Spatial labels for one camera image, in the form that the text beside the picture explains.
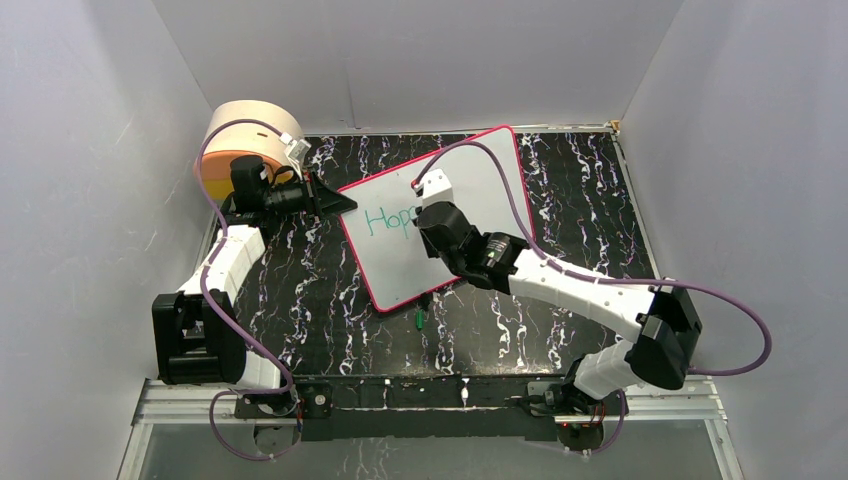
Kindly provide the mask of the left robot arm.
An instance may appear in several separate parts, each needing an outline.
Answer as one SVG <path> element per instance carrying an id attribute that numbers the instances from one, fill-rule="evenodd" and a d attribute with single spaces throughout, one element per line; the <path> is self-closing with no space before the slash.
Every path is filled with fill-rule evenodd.
<path id="1" fill-rule="evenodd" d="M 271 414 L 286 416 L 299 391 L 288 368 L 239 324 L 235 300 L 286 217 L 320 219 L 358 204 L 312 171 L 272 171 L 259 155 L 235 157 L 230 180 L 233 190 L 216 213 L 221 224 L 206 258 L 176 292 L 153 301 L 158 374 L 169 385 L 220 383 L 259 393 Z"/>

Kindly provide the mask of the pink framed whiteboard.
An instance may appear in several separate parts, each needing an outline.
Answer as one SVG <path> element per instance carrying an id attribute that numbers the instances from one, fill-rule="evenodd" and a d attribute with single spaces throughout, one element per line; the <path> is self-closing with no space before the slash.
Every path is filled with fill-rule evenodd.
<path id="1" fill-rule="evenodd" d="M 377 311 L 390 312 L 457 279 L 441 260 L 428 258 L 413 224 L 420 200 L 412 182 L 422 169 L 447 178 L 455 204 L 480 231 L 518 236 L 521 225 L 533 227 L 513 129 L 502 125 L 472 139 L 474 146 L 453 149 L 434 165 L 425 154 L 340 188 L 357 204 L 341 222 Z"/>

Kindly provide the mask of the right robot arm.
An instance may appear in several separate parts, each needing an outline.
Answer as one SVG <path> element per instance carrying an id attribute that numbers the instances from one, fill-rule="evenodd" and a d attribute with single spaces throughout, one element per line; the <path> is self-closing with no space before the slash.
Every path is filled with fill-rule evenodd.
<path id="1" fill-rule="evenodd" d="M 430 258 L 481 289 L 540 300 L 620 335 L 616 344 L 575 360 L 562 384 L 520 405 L 537 416 L 588 414 L 631 385 L 679 390 L 702 324 L 685 289 L 628 284 L 533 250 L 529 241 L 480 232 L 451 202 L 418 207 L 413 221 Z"/>

